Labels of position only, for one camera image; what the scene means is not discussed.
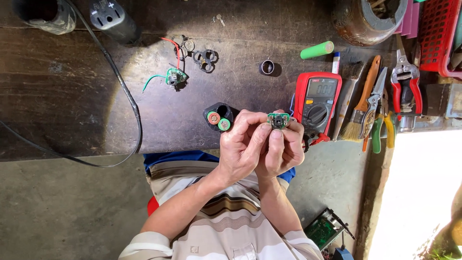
plastic basket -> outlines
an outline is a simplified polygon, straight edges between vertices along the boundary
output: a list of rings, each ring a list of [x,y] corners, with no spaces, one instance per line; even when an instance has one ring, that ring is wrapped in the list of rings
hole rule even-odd
[[[462,0],[427,0],[422,10],[419,41],[420,70],[462,78],[462,70],[448,70],[454,32]]]

red multimeter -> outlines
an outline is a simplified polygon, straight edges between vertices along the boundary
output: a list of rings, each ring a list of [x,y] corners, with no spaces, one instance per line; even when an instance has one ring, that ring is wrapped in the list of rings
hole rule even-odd
[[[330,72],[308,72],[298,76],[293,116],[310,138],[327,137],[330,119],[342,86],[342,77]]]

wooden workbench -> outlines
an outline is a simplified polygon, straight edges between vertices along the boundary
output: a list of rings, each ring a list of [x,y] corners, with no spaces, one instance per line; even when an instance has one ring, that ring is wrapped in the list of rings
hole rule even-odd
[[[22,24],[10,0],[0,3],[0,120],[37,144],[73,156],[131,151],[137,139],[133,111],[81,22],[72,33],[53,35]],[[87,1],[75,3],[88,18]],[[374,55],[382,55],[385,66],[395,63],[392,39],[358,48],[337,36],[330,19],[331,0],[119,3],[144,29],[142,44],[126,48],[102,33],[97,36],[140,108],[141,153],[217,148],[219,133],[202,117],[204,108],[216,102],[251,111],[288,111],[300,73],[331,71],[333,55],[304,61],[299,53],[306,47],[331,40],[342,53],[341,63],[371,62]],[[226,26],[212,21],[217,14]],[[188,57],[185,88],[177,92],[162,78],[154,78],[141,93],[149,76],[165,74],[169,63],[176,64],[173,45],[158,38],[175,34],[191,37],[196,50],[216,51],[215,70],[206,74]],[[279,77],[258,73],[258,63],[266,59],[281,65]],[[51,157],[0,127],[0,161],[39,158]]]

blue pants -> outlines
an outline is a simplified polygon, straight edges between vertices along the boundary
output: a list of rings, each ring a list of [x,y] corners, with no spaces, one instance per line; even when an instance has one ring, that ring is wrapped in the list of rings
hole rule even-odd
[[[183,152],[171,152],[171,153],[155,153],[155,154],[144,154],[145,158],[144,166],[146,173],[151,175],[149,167],[165,162],[165,161],[213,161],[218,162],[219,158],[208,153],[204,153],[199,150],[194,151],[183,151]],[[287,172],[278,176],[281,179],[286,180],[288,183],[295,177],[295,167],[289,169]]]

green wire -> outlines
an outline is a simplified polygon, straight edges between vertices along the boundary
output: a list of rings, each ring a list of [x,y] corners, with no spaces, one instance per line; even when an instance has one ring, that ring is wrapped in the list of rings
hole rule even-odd
[[[150,78],[146,81],[146,84],[145,84],[145,86],[144,86],[144,88],[143,88],[143,90],[142,90],[141,92],[144,92],[144,90],[145,90],[146,87],[147,87],[147,84],[152,80],[152,78],[155,78],[155,77],[163,77],[163,78],[165,78],[165,76],[162,76],[162,75],[154,75],[154,76],[150,77]]]

